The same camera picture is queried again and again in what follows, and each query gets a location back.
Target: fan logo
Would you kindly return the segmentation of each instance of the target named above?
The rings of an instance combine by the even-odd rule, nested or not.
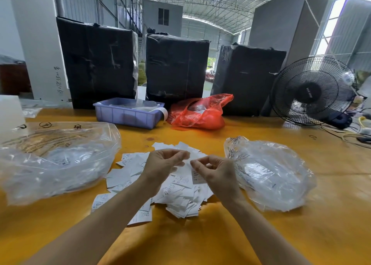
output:
[[[306,90],[307,90],[307,92],[308,92],[308,94],[309,94],[309,97],[310,97],[310,98],[313,98],[313,97],[312,97],[312,93],[311,93],[311,91],[309,90],[308,87],[306,88]]]

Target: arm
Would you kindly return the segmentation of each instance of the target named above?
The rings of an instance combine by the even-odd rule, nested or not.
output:
[[[310,265],[244,198],[233,161],[214,155],[191,161],[210,189],[232,214],[262,265]]]
[[[160,189],[175,165],[184,165],[189,152],[151,152],[142,175],[108,202],[44,246],[24,265],[95,265],[141,206]]]

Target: wooden table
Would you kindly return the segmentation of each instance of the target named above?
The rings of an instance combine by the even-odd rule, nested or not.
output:
[[[94,111],[44,109],[35,122],[96,121]],[[313,264],[371,264],[371,150],[342,142],[322,130],[283,128],[277,118],[225,118],[225,128],[202,131],[160,123],[151,131],[118,126],[122,153],[153,150],[154,142],[183,141],[206,154],[224,156],[227,137],[266,140],[295,150],[316,174],[318,186],[304,207],[264,216]],[[88,190],[6,206],[0,194],[0,264],[18,264],[90,214],[102,180]],[[126,228],[103,264],[260,264],[233,217],[213,196],[198,217],[177,219],[152,206],[153,221]]]

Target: person's right hand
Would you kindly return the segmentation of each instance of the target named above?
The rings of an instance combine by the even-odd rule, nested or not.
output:
[[[191,165],[207,182],[223,205],[245,200],[236,179],[233,160],[208,155],[191,160]]]

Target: orange plastic bag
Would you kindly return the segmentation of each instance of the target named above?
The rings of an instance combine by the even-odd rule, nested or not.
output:
[[[232,100],[232,94],[217,94],[180,101],[171,105],[167,122],[183,127],[220,129],[225,125],[222,108]]]

